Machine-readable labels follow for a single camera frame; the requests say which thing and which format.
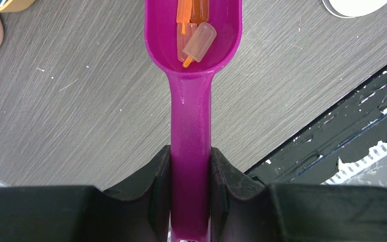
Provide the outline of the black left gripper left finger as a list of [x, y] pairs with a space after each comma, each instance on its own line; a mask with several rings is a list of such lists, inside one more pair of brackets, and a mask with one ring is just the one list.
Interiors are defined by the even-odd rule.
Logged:
[[170, 147], [103, 191], [0, 188], [0, 241], [167, 241]]

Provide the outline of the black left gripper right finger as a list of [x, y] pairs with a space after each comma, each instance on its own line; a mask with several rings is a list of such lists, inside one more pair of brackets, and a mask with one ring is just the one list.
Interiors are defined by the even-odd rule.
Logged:
[[260, 185], [211, 151], [212, 241], [387, 241], [387, 188]]

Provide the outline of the magenta plastic scoop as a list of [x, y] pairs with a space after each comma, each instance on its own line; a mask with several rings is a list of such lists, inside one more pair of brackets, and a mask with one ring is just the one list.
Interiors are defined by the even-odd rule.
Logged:
[[183, 68], [176, 50], [177, 1], [145, 1], [144, 40], [171, 95], [171, 240], [209, 241], [211, 86], [242, 36], [242, 1], [210, 1], [217, 36], [204, 59]]

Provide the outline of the pale pink popsicle candy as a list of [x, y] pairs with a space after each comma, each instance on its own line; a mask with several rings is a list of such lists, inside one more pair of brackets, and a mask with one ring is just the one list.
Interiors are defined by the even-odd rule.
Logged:
[[182, 50], [186, 54], [186, 59], [182, 66], [188, 68], [193, 61], [197, 63], [201, 62], [216, 36], [217, 31], [211, 24], [203, 22], [197, 26], [195, 32]]

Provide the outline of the orange popsicle candy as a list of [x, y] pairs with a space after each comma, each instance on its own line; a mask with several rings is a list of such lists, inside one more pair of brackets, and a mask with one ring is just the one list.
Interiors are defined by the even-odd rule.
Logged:
[[187, 25], [190, 22], [192, 0], [178, 0], [176, 22], [181, 25], [181, 35], [186, 34]]

